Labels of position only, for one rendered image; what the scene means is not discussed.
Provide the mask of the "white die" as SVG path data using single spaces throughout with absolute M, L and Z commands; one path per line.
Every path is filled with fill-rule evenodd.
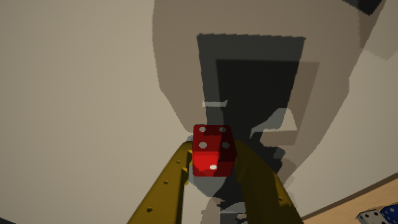
M 366 212 L 361 212 L 357 216 L 357 219 L 361 224 L 388 224 L 388 222 L 376 209 Z

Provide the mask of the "red die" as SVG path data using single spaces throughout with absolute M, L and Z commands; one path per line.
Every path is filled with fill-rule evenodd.
M 192 162 L 195 177 L 229 177 L 237 151 L 229 125 L 195 125 Z

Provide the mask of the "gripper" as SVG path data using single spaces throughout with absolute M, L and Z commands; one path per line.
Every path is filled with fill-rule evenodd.
M 304 224 L 278 175 L 245 143 L 234 143 L 248 224 Z M 186 141 L 177 149 L 127 224 L 182 224 L 192 148 Z

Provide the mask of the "tan flat mat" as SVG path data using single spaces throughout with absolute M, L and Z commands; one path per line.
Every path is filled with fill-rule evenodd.
M 361 191 L 301 217 L 304 224 L 360 224 L 357 216 L 398 204 L 398 174 L 395 173 Z M 381 214 L 381 213 L 380 213 Z

